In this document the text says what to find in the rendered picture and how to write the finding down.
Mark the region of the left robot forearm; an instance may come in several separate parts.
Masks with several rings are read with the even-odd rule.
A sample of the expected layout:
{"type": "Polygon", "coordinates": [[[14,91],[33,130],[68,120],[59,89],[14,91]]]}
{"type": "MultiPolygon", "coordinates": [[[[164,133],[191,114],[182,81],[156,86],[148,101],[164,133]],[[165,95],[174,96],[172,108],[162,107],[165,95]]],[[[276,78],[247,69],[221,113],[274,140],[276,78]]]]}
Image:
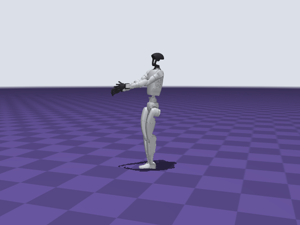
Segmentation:
{"type": "Polygon", "coordinates": [[[135,83],[131,83],[131,84],[126,84],[126,88],[141,88],[142,86],[146,85],[148,83],[148,81],[146,79],[139,81],[139,82],[135,82],[135,83]]]}

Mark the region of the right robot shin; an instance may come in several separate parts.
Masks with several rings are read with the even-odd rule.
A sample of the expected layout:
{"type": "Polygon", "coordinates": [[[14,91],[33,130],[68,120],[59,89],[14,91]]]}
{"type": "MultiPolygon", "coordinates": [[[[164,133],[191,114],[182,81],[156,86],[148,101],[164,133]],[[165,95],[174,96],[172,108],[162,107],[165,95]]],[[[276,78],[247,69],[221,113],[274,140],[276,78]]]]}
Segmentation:
{"type": "Polygon", "coordinates": [[[143,142],[144,142],[145,153],[146,153],[146,157],[147,157],[147,161],[148,161],[147,144],[146,144],[146,140],[144,139],[144,136],[143,136],[143,142]]]}

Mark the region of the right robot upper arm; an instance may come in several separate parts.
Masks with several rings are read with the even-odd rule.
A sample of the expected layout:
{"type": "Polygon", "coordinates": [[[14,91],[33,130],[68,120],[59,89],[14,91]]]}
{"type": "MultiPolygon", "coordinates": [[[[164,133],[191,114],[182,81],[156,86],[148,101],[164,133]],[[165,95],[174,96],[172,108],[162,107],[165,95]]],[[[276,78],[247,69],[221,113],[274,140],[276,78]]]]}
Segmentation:
{"type": "MultiPolygon", "coordinates": [[[[151,70],[151,69],[150,69],[150,70],[151,70]]],[[[146,72],[146,74],[145,74],[140,80],[138,80],[138,79],[135,80],[135,83],[136,83],[136,82],[139,82],[139,81],[142,81],[143,79],[146,79],[146,80],[147,80],[147,78],[148,78],[148,73],[149,73],[150,70],[148,70],[148,71],[146,72]]]]}

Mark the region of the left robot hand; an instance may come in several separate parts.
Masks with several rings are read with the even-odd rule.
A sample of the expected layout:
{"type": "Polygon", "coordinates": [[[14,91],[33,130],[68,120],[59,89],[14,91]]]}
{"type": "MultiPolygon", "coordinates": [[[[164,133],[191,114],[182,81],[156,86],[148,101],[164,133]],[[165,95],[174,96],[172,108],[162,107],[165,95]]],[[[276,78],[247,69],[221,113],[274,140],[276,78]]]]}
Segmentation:
{"type": "Polygon", "coordinates": [[[124,83],[121,83],[120,81],[118,81],[120,84],[116,84],[116,85],[118,85],[118,86],[116,86],[116,87],[118,87],[118,88],[116,88],[116,89],[118,89],[117,91],[119,91],[119,90],[123,90],[123,89],[129,89],[129,88],[126,88],[126,83],[124,84],[124,83]]]}

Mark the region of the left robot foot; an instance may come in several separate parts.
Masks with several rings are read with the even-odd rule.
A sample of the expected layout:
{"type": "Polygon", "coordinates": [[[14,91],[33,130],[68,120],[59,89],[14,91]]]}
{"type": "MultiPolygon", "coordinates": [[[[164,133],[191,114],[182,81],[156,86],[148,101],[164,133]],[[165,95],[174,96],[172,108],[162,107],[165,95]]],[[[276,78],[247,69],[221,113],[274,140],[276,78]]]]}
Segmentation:
{"type": "Polygon", "coordinates": [[[153,164],[146,163],[144,165],[140,165],[139,168],[152,168],[152,169],[156,169],[156,165],[154,163],[153,164]]]}

